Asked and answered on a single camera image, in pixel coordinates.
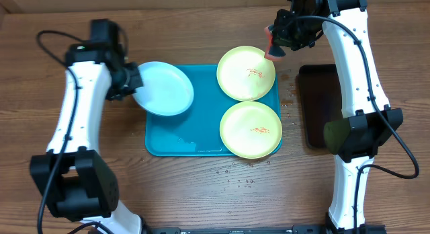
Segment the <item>orange and black sponge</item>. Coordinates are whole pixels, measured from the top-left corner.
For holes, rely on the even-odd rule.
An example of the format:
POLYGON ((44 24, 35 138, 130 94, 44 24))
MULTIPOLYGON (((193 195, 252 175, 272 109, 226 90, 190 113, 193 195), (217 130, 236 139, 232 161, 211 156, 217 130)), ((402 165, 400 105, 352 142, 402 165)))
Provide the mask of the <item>orange and black sponge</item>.
POLYGON ((275 45, 273 43, 273 34, 272 34, 273 27, 274 27, 274 25, 270 25, 264 29, 264 32, 265 32, 267 39, 269 41, 268 46, 265 50, 265 56, 264 57, 270 61, 280 61, 285 57, 286 54, 280 46, 275 45))

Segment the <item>light blue plate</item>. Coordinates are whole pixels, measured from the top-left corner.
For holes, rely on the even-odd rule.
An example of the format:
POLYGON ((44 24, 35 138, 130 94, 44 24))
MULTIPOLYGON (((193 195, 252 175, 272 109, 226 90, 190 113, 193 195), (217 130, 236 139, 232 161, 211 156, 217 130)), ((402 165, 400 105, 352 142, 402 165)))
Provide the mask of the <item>light blue plate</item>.
POLYGON ((188 110, 194 100, 194 88, 183 71, 168 63, 152 61, 138 66, 143 86, 133 98, 147 112, 176 116, 188 110))

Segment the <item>yellow-green plate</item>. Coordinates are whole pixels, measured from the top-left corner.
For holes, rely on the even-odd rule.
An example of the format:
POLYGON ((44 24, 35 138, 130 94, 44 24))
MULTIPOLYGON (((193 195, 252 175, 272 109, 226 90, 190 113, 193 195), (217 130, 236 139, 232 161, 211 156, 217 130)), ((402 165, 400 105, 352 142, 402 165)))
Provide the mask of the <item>yellow-green plate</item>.
POLYGON ((221 90, 238 101, 255 101, 266 95, 275 82, 274 63, 253 46, 238 46, 220 59, 216 78, 221 90))
POLYGON ((240 102, 220 121, 220 137, 236 156, 259 159, 273 153, 282 140, 280 117, 260 102, 240 102))

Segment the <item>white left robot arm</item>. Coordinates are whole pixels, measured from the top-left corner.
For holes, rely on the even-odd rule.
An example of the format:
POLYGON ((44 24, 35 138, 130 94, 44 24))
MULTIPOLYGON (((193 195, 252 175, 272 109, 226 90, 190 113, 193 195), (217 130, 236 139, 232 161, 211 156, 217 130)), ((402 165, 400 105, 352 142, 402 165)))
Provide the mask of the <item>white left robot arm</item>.
POLYGON ((88 40, 75 38, 63 59, 66 84, 56 130, 46 153, 30 161, 30 175, 42 195, 37 231, 44 211, 80 222, 77 233, 150 233, 144 219, 120 201, 115 173, 99 153, 103 104, 135 93, 143 82, 136 63, 129 63, 126 33, 109 19, 90 23, 88 40))

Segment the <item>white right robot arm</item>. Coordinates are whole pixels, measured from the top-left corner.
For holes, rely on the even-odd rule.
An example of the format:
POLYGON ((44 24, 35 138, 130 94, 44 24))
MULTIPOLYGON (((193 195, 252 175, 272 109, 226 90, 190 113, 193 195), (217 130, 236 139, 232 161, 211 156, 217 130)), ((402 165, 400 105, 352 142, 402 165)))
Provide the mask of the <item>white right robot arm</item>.
POLYGON ((333 200, 327 233, 385 233, 365 224, 363 202, 370 165, 402 124, 380 85, 368 36, 366 0, 288 0, 274 23, 265 28, 265 58, 277 61, 293 51, 313 47, 326 36, 333 52, 341 90, 342 119, 324 126, 323 138, 335 158, 333 200))

